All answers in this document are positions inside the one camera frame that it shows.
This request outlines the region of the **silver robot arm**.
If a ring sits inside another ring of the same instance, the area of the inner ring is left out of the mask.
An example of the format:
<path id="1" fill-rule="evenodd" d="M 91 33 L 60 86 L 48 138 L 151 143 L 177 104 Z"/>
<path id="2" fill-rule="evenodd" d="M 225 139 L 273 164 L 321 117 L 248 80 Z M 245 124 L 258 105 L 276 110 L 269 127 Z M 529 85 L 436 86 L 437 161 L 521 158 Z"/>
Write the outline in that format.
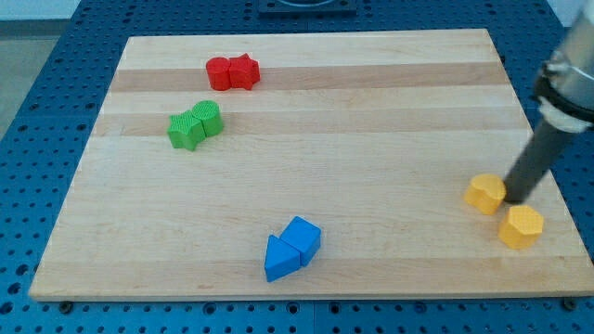
<path id="1" fill-rule="evenodd" d="M 535 81 L 544 120 L 578 134 L 593 126 L 593 1 L 587 0 Z"/>

